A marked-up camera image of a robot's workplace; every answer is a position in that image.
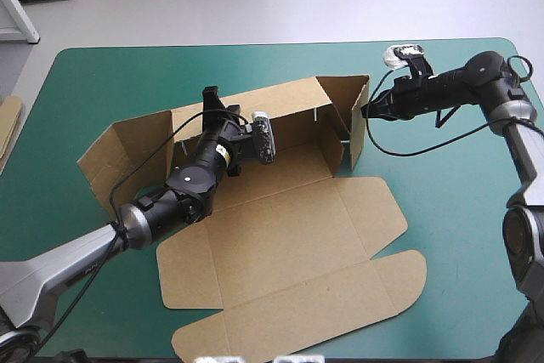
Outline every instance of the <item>green table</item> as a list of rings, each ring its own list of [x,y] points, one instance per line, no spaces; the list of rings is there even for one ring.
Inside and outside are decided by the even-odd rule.
[[[0,258],[22,260],[108,221],[76,160],[111,123],[191,104],[206,85],[235,94],[300,77],[386,71],[393,43],[316,43],[162,48],[76,48],[60,53],[0,178]],[[505,56],[500,38],[419,42],[435,72],[464,65],[479,51]],[[539,113],[535,90],[525,90]],[[434,115],[411,122],[372,121],[383,145],[415,150],[484,121],[463,107],[440,130]],[[349,176],[344,166],[342,176]],[[507,198],[519,187],[504,141],[489,130],[414,158],[366,144],[353,175],[378,175],[394,193],[408,231],[382,254],[408,248],[428,262],[421,298],[405,313],[311,352],[332,357],[475,357],[491,354],[524,307],[502,244]],[[74,291],[63,297],[64,308]],[[127,252],[100,274],[42,354],[84,347],[90,355],[171,356],[175,329],[210,310],[162,304],[155,248]]]

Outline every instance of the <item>gray floor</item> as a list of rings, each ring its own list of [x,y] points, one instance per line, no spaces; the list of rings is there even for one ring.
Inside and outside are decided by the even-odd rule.
[[[26,42],[0,43],[0,100],[13,92],[31,51]]]
[[[13,89],[25,115],[55,55],[71,47],[505,37],[534,62],[544,94],[544,0],[58,0],[25,10],[42,36]],[[18,76],[3,61],[25,53],[0,48],[3,89]]]

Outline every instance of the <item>unfolded cardboard box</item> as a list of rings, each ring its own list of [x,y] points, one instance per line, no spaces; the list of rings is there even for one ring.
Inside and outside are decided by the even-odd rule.
[[[267,111],[278,150],[274,164],[248,162],[225,178],[214,214],[157,249],[164,304],[223,311],[177,330],[185,361],[243,355],[265,362],[412,305],[426,264],[416,251],[371,259],[406,230],[379,178],[333,178],[345,145],[351,166],[362,150],[360,107],[368,77],[311,77],[222,98],[242,115]],[[139,164],[201,104],[111,125],[79,165],[108,208],[115,182]],[[201,132],[195,121],[123,187],[119,202],[161,183],[184,163]]]

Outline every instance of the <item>black cable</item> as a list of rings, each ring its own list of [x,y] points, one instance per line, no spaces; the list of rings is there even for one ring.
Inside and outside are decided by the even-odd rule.
[[[128,175],[124,176],[119,182],[117,182],[111,188],[110,205],[111,205],[111,208],[113,209],[113,211],[114,211],[114,213],[116,215],[116,222],[112,223],[112,227],[116,231],[116,234],[113,237],[113,240],[111,240],[110,245],[107,247],[107,249],[106,249],[106,251],[104,253],[104,256],[100,259],[100,261],[99,261],[98,265],[96,266],[96,268],[94,269],[93,273],[91,274],[91,276],[89,276],[88,280],[85,282],[85,285],[83,285],[82,289],[77,293],[77,295],[71,301],[70,305],[66,308],[65,312],[62,314],[62,316],[59,318],[59,320],[57,320],[57,322],[54,324],[54,326],[48,332],[46,337],[40,342],[40,344],[38,344],[36,351],[31,356],[29,356],[29,359],[31,357],[33,357],[34,355],[36,355],[47,344],[49,339],[51,339],[51,337],[53,337],[53,335],[59,330],[60,326],[65,322],[66,318],[70,315],[71,311],[77,306],[79,301],[83,298],[83,295],[89,289],[89,287],[93,283],[94,279],[99,274],[102,267],[104,266],[105,262],[108,260],[108,258],[112,254],[112,252],[113,252],[113,250],[114,250],[114,248],[116,246],[117,240],[119,240],[119,238],[122,237],[122,234],[124,232],[123,231],[124,229],[122,227],[123,226],[122,215],[117,209],[117,206],[115,204],[115,197],[114,197],[115,192],[117,191],[117,189],[119,189],[128,179],[130,179],[136,172],[138,172],[138,170],[140,170],[145,165],[145,163],[147,163],[149,160],[151,160],[151,158],[154,155],[156,155],[170,141],[170,139],[172,139],[179,131],[181,131],[183,128],[185,128],[191,121],[194,121],[199,116],[202,116],[202,115],[207,114],[207,113],[212,113],[212,112],[216,112],[216,113],[221,112],[221,113],[224,113],[224,114],[228,114],[228,116],[241,119],[245,124],[249,123],[249,121],[244,116],[236,114],[236,113],[228,111],[228,110],[224,110],[224,109],[206,110],[206,111],[201,111],[201,112],[199,112],[197,114],[194,114],[187,121],[182,123],[170,136],[168,136],[168,138],[166,138],[155,150],[153,150],[153,152],[151,152],[151,154],[149,156],[147,156],[135,169],[133,169]]]
[[[365,110],[365,121],[366,121],[366,132],[368,133],[368,138],[371,140],[372,144],[374,146],[376,146],[376,148],[378,150],[380,150],[382,153],[385,153],[386,155],[390,155],[390,156],[397,156],[397,157],[410,157],[410,156],[417,156],[417,155],[422,155],[424,153],[428,153],[432,150],[436,150],[438,148],[442,148],[444,146],[447,146],[449,144],[452,144],[454,142],[457,142],[457,140],[460,140],[460,139],[463,139],[463,138],[466,138],[467,136],[470,136],[474,133],[477,133],[479,131],[481,131],[482,129],[486,129],[487,127],[490,127],[491,125],[494,125],[496,123],[499,123],[499,122],[510,122],[510,123],[519,123],[520,125],[523,125],[527,128],[530,128],[532,129],[533,131],[536,131],[538,132],[542,138],[544,138],[544,131],[542,131],[541,129],[539,129],[534,123],[532,123],[531,121],[529,120],[524,120],[524,119],[519,119],[519,118],[516,118],[516,117],[507,117],[507,118],[498,118],[498,119],[495,119],[493,121],[488,121],[486,122],[485,124],[483,125],[480,125],[479,127],[471,130],[471,131],[468,131],[468,132],[465,132],[465,133],[462,133],[461,135],[458,135],[456,136],[455,138],[451,138],[451,139],[448,139],[446,140],[445,142],[442,142],[440,144],[437,144],[437,145],[434,145],[434,146],[430,146],[426,149],[422,149],[422,150],[417,150],[415,152],[408,152],[408,153],[401,153],[401,152],[394,152],[392,150],[387,150],[385,148],[383,148],[380,144],[378,144],[378,142],[374,139],[374,137],[372,136],[372,132],[371,132],[371,128],[370,128],[370,122],[369,122],[369,117],[368,117],[368,114],[370,112],[370,104],[372,102],[374,102],[374,97],[376,96],[378,90],[380,89],[380,87],[382,86],[383,82],[385,81],[385,79],[393,72],[393,70],[390,70],[388,72],[385,73],[385,75],[382,77],[382,80],[377,84],[376,88],[374,89],[374,91],[372,92],[372,95],[371,97],[368,99],[368,104],[366,105],[366,110]]]

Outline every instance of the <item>cardboard box lid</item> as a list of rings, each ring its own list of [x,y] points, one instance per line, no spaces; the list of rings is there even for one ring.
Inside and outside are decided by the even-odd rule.
[[[330,151],[326,159],[334,173],[343,153],[341,140],[351,140],[352,166],[360,155],[364,125],[359,106],[367,98],[368,81],[368,76],[310,77],[230,95],[222,101],[225,105],[240,104],[242,115],[248,118],[253,111],[267,111],[273,118],[276,145],[281,149],[307,143],[315,133],[309,126],[310,118],[318,119],[321,128],[325,127],[323,138],[328,138],[323,139],[321,147]],[[77,162],[102,207],[111,213],[108,198],[113,185],[201,109],[199,103],[110,125]],[[292,131],[295,122],[297,132]],[[131,201],[141,188],[162,183],[176,160],[174,142],[184,141],[190,147],[200,133],[201,118],[197,118],[123,185],[117,192],[117,202]]]
[[[425,260],[371,257],[405,229],[379,178],[328,177],[215,212],[157,248],[167,307],[224,309],[176,331],[176,353],[265,362],[397,315],[421,294]]]
[[[8,96],[0,105],[0,159],[3,158],[14,133],[22,105],[21,99],[13,95]]]

